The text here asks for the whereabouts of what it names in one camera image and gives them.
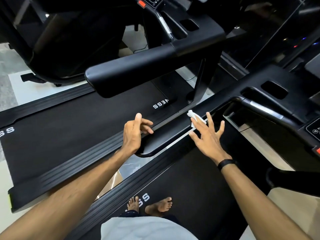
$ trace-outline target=forearm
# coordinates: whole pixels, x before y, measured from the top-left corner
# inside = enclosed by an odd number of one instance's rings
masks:
[[[236,165],[226,165],[222,174],[257,240],[310,240]]]
[[[128,159],[122,151],[62,187],[0,234],[0,240],[63,239]]]

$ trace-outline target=person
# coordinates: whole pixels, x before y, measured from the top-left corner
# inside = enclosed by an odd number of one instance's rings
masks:
[[[225,159],[232,158],[220,144],[225,123],[222,121],[220,129],[215,132],[209,113],[207,117],[208,126],[191,118],[201,133],[201,138],[193,131],[189,135],[199,150],[218,165]],[[153,133],[150,128],[152,124],[138,113],[135,120],[128,121],[124,126],[121,149],[107,161],[80,175],[34,206],[4,230],[0,234],[0,240],[64,239],[120,166],[139,149],[141,131]],[[256,239],[310,240],[235,164],[225,165],[221,172]],[[101,239],[196,239],[187,229],[177,224],[179,222],[174,222],[176,218],[163,218],[162,213],[169,211],[173,205],[174,199],[170,196],[146,207],[146,213],[151,215],[147,217],[139,214],[138,199],[136,197],[129,200],[126,214],[111,218],[102,225]]]

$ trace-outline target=black wristband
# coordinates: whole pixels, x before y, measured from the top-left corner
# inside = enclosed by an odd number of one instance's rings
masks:
[[[224,166],[226,166],[228,164],[235,164],[235,163],[236,163],[236,161],[233,159],[224,159],[221,162],[219,162],[218,169],[221,171]]]

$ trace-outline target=person's left foot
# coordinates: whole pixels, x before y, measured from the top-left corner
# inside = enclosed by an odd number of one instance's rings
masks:
[[[139,196],[136,196],[136,198],[131,198],[129,200],[129,203],[127,204],[128,211],[129,210],[135,210],[139,213]]]

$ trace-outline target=person's left hand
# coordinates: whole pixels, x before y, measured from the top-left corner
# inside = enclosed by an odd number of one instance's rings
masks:
[[[130,157],[137,152],[141,145],[141,132],[153,134],[150,126],[153,122],[142,119],[141,113],[137,113],[134,120],[126,122],[123,130],[123,144],[121,150]]]

